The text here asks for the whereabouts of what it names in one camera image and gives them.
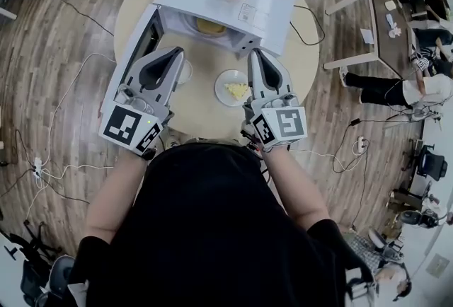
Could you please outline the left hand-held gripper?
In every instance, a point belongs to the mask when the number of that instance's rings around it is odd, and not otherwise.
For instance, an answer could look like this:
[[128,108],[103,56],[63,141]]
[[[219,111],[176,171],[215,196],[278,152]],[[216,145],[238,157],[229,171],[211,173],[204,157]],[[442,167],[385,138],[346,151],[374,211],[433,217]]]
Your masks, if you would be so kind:
[[167,105],[184,61],[182,47],[162,48],[138,59],[125,76],[125,84],[107,102],[99,136],[140,157],[155,148],[158,136],[174,116]]

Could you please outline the person's black shirt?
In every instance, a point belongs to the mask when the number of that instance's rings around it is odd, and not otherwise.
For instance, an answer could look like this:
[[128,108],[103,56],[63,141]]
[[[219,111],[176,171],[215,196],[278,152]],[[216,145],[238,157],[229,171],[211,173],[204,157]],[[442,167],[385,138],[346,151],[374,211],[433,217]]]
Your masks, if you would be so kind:
[[305,230],[263,157],[190,142],[148,166],[110,243],[81,239],[64,307],[367,307],[374,277],[336,222]]

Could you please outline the person's right forearm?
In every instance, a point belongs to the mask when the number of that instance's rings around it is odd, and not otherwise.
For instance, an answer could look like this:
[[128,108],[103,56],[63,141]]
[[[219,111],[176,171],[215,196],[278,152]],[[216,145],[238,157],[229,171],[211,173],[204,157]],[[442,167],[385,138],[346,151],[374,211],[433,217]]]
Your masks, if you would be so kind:
[[309,230],[330,218],[319,189],[285,147],[274,147],[262,157],[285,211],[296,224]]

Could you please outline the beige plastic container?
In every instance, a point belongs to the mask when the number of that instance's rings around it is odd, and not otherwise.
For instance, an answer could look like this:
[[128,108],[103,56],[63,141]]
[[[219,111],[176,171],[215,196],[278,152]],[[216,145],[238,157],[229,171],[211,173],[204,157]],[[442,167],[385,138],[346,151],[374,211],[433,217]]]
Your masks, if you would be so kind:
[[225,34],[227,27],[203,18],[195,19],[196,28],[199,33],[209,35],[210,37],[221,37]]

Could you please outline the dark table with white legs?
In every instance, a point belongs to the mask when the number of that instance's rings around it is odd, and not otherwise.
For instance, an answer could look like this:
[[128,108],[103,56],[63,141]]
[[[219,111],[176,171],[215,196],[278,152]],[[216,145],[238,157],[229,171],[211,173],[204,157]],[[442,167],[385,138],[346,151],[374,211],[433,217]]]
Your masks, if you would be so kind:
[[[358,0],[340,0],[338,3],[329,6],[324,13],[326,16],[332,16],[343,8],[354,4],[356,1]],[[390,25],[386,19],[388,11],[384,3],[385,0],[368,0],[374,50],[369,53],[326,62],[323,64],[325,70],[337,69],[342,66],[379,62],[391,70],[398,78],[402,77],[398,72],[398,68],[403,66],[408,58],[408,27],[403,17],[398,15],[396,22],[397,26],[401,28],[402,34],[399,37],[390,37]]]

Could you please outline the person's left forearm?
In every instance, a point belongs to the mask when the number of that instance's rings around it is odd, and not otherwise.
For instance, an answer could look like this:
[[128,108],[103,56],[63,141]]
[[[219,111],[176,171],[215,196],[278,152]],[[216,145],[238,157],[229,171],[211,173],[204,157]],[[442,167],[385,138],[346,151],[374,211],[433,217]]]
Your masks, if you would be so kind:
[[148,161],[126,151],[109,172],[91,201],[86,215],[85,236],[110,243],[133,205]]

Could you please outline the yellow food slice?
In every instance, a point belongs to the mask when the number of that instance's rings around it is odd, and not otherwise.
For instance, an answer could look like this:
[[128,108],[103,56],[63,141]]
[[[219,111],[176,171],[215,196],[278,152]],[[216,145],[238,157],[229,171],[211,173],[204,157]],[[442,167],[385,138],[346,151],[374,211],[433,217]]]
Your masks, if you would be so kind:
[[242,100],[248,92],[246,83],[225,83],[224,87],[235,100]]

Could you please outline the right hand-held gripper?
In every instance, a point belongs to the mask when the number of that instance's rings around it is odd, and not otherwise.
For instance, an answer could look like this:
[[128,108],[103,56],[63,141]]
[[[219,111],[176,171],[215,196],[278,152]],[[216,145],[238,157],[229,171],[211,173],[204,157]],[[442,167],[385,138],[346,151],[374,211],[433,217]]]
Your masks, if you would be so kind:
[[248,56],[248,82],[253,98],[243,104],[243,136],[263,152],[306,137],[305,109],[292,93],[289,72],[278,59],[253,49]]

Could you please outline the black office chair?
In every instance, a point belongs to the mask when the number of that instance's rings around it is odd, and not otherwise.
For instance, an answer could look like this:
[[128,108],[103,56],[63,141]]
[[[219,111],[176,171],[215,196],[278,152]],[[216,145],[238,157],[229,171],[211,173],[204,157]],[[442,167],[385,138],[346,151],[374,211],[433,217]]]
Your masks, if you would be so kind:
[[30,222],[23,222],[31,240],[12,233],[8,239],[15,245],[7,250],[11,257],[20,252],[24,255],[20,289],[29,307],[62,307],[64,291],[74,266],[74,258],[62,254],[62,248],[47,245],[42,239],[40,222],[37,233],[30,229]]
[[424,145],[418,155],[417,174],[426,178],[430,176],[434,181],[446,176],[448,163],[444,156],[432,153],[434,145]]

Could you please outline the white plate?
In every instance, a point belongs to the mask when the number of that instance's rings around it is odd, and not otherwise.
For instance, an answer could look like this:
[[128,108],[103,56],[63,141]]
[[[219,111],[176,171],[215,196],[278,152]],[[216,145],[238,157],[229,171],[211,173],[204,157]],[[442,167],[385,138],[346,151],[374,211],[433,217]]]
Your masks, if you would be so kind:
[[251,95],[251,89],[248,86],[248,92],[242,100],[235,100],[231,94],[225,89],[225,83],[246,83],[248,85],[247,76],[238,70],[226,70],[222,72],[215,81],[214,92],[217,99],[228,107],[242,106]]

